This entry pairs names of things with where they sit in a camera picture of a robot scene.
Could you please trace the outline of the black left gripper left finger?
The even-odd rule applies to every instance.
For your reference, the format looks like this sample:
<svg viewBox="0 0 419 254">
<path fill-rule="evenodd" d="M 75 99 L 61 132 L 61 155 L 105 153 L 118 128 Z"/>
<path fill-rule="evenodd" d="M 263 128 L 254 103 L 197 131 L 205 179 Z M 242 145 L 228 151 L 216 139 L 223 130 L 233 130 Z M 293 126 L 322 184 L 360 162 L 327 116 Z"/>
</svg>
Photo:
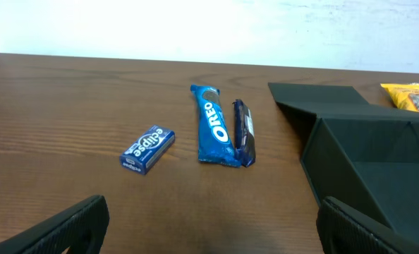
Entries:
<svg viewBox="0 0 419 254">
<path fill-rule="evenodd" d="M 109 225 L 103 195 L 90 196 L 0 243 L 0 253 L 98 254 Z"/>
</svg>

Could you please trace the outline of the blue Oreo cookie pack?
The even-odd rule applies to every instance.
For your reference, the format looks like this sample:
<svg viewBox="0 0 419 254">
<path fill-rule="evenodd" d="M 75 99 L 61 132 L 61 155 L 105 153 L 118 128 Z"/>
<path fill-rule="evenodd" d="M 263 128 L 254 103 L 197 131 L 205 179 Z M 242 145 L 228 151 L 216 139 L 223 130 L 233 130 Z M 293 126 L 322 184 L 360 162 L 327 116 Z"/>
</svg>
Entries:
<svg viewBox="0 0 419 254">
<path fill-rule="evenodd" d="M 198 160 L 204 163 L 239 167 L 235 151 L 227 131 L 219 101 L 219 90 L 204 85 L 191 85 L 198 108 Z"/>
</svg>

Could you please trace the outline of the yellow Hacks candy bag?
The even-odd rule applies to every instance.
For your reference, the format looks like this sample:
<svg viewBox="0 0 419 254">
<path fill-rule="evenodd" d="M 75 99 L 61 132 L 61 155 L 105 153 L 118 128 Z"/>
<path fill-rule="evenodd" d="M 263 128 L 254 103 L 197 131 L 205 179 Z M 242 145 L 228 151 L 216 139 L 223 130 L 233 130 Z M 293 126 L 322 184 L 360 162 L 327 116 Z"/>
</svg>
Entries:
<svg viewBox="0 0 419 254">
<path fill-rule="evenodd" d="M 382 83 L 381 87 L 398 109 L 419 112 L 419 83 Z"/>
</svg>

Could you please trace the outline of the blue eclipse mint box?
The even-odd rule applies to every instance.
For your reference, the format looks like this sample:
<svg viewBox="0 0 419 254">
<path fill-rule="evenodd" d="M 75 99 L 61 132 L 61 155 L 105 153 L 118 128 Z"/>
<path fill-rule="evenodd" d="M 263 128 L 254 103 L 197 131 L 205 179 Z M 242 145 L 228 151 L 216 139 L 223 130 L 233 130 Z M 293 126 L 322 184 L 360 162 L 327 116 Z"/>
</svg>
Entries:
<svg viewBox="0 0 419 254">
<path fill-rule="evenodd" d="M 145 175 L 175 139 L 171 129 L 153 125 L 120 155 L 120 164 L 123 168 Z"/>
</svg>

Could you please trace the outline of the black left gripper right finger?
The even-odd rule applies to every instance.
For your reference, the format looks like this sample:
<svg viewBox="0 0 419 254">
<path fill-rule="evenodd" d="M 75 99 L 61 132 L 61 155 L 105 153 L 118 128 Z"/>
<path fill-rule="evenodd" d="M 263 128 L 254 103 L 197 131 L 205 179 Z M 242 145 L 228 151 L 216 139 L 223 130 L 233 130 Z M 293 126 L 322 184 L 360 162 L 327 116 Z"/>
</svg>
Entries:
<svg viewBox="0 0 419 254">
<path fill-rule="evenodd" d="M 326 254 L 419 253 L 417 243 L 331 196 L 321 202 L 316 226 Z"/>
</svg>

